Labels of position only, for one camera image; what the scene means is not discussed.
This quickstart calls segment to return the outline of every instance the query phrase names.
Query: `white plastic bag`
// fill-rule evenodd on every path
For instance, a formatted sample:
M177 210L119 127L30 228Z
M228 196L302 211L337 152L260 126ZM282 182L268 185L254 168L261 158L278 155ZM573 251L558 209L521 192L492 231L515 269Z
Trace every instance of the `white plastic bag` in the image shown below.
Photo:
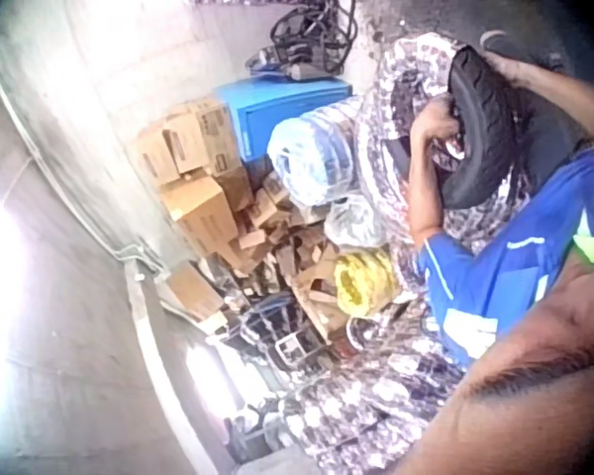
M381 247L386 242L380 218L360 194L348 195L344 202L332 206L324 232L339 246Z

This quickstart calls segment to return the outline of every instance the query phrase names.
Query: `reflective stripe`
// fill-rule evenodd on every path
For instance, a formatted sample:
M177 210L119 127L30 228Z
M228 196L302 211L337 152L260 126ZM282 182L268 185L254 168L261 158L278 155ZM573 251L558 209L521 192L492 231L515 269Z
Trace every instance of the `reflective stripe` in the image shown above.
M535 293L535 302L538 302L544 297L545 291L547 290L547 278L548 276L545 275L539 279L539 283L537 284L537 292Z
M448 295L448 297L453 300L453 294L451 294L451 291L448 290L448 287L446 285L446 281L445 281L445 277L443 276L443 272L440 269L440 266L438 265L438 261L436 260L436 257L434 256L434 252L432 251L432 248L429 246L429 241L425 239L425 247L427 248L427 252L429 253L429 257L432 259L432 262L434 263L434 267L436 268L436 271L438 272L438 277L440 277L440 281L443 283L443 287L445 288L445 292Z
M485 319L456 309L448 309L443 325L445 333L474 359L495 342L497 319Z
M509 249L519 249L528 244L543 244L545 242L544 237L529 237L528 239L521 240L519 242L508 242L506 247Z
M592 236L592 232L590 231L590 225L587 222L587 212L585 208L583 208L583 213L581 213L581 221L578 224L578 230L576 230L576 233L579 236Z

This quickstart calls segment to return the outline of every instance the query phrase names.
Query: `concrete floor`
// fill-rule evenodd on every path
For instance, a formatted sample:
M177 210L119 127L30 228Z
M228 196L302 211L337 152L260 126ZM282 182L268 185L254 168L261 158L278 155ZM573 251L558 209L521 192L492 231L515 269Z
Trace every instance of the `concrete floor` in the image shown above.
M560 53L568 73L594 81L594 46L558 0L357 0L356 18L359 35L344 76L356 92L371 85L386 48L426 32L477 47L484 32L504 30L529 50Z

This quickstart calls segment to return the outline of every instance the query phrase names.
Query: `man's hand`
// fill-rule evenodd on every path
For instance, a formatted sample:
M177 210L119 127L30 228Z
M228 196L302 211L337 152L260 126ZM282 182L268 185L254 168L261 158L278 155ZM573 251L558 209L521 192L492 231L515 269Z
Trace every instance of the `man's hand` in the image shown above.
M452 99L444 94L432 99L414 121L411 142L427 145L432 139L445 140L459 131L459 122L451 115Z
M509 59L490 51L483 55L491 67L504 76L513 87L528 87L528 72L529 68L532 68L531 64Z

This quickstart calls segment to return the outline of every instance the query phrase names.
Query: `plastic bag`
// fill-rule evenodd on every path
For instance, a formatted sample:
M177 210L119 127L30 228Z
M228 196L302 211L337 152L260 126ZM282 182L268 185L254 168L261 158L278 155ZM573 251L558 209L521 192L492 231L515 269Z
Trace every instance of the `plastic bag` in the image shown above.
M363 195L351 194L335 203L326 218L324 231L336 245L381 247L386 243L385 229Z
M268 156L300 207L330 203L358 189L353 124L359 98L351 97L279 123Z

